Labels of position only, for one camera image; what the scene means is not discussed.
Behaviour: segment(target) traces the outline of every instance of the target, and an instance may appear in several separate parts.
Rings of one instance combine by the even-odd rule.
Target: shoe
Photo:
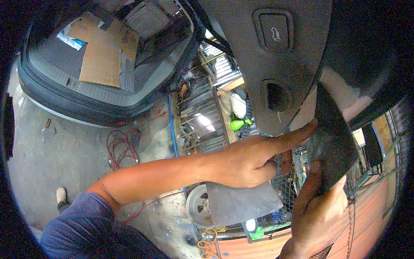
[[[56,199],[58,201],[58,204],[61,201],[66,201],[66,188],[65,187],[59,187],[56,190]]]

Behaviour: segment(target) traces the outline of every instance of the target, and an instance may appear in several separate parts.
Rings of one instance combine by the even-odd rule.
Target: tailgate button
[[[289,48],[289,34],[286,16],[261,14],[259,19],[266,47],[271,51],[287,50]]]

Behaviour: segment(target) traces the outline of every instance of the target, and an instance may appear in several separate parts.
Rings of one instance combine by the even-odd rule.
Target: navy blue shirt
[[[40,245],[50,258],[168,258],[141,232],[116,222],[95,193],[80,193],[43,230]]]

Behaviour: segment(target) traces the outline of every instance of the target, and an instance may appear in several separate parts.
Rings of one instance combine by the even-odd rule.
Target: shirt sleeve
[[[43,230],[40,245],[50,258],[86,257],[108,247],[114,213],[96,193],[80,193],[72,205]]]

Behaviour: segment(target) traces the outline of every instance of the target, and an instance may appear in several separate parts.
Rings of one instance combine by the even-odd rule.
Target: person's arm
[[[326,242],[326,231],[338,222],[348,205],[344,192],[345,175],[328,193],[316,196],[322,183],[321,170],[319,162],[314,162],[293,204],[292,238],[283,246],[279,259],[309,259],[315,247]]]
[[[123,205],[144,201],[168,191],[210,181],[230,187],[255,187],[271,179],[275,165],[267,162],[306,140],[316,119],[280,137],[253,136],[208,154],[151,161],[114,171],[86,192],[102,197],[115,211]]]

